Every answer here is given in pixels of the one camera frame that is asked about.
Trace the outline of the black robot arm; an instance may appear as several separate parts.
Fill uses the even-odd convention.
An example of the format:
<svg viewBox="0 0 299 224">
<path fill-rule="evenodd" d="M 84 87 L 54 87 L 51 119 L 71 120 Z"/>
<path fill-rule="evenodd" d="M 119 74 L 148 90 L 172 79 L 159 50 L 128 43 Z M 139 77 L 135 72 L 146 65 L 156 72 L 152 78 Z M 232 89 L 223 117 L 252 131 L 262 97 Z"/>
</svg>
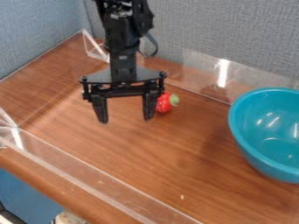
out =
<svg viewBox="0 0 299 224">
<path fill-rule="evenodd" d="M 108 99 L 140 96 L 143 115 L 155 116 L 158 99 L 164 93 L 167 74 L 136 66 L 140 38 L 150 38 L 155 14 L 147 0 L 95 0 L 106 30 L 110 69 L 80 78 L 83 99 L 92 104 L 98 120 L 108 122 Z"/>
</svg>

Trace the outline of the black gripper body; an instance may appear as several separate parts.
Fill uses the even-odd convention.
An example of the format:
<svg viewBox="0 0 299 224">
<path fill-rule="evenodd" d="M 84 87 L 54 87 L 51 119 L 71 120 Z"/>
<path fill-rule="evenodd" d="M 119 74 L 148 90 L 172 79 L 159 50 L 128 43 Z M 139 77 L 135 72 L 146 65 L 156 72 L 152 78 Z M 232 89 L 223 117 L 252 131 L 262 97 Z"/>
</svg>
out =
<svg viewBox="0 0 299 224">
<path fill-rule="evenodd" d="M 83 99 L 114 98 L 142 95 L 156 100 L 164 93 L 164 72 L 139 67 L 136 51 L 116 54 L 108 51 L 108 68 L 84 75 L 79 82 L 83 86 Z"/>
</svg>

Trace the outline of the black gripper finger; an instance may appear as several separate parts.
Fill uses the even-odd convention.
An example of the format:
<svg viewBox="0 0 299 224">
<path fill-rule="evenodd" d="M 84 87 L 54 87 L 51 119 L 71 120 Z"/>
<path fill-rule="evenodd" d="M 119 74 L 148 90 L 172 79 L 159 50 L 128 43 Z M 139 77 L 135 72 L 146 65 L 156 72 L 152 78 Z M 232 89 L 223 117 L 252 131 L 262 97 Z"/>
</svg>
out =
<svg viewBox="0 0 299 224">
<path fill-rule="evenodd" d="M 96 95 L 92 98 L 92 108 L 95 110 L 98 120 L 102 123 L 107 123 L 108 122 L 108 103 L 107 103 L 107 99 Z"/>
<path fill-rule="evenodd" d="M 156 103 L 160 93 L 158 91 L 146 93 L 143 95 L 143 115 L 144 119 L 148 121 L 155 116 Z"/>
</svg>

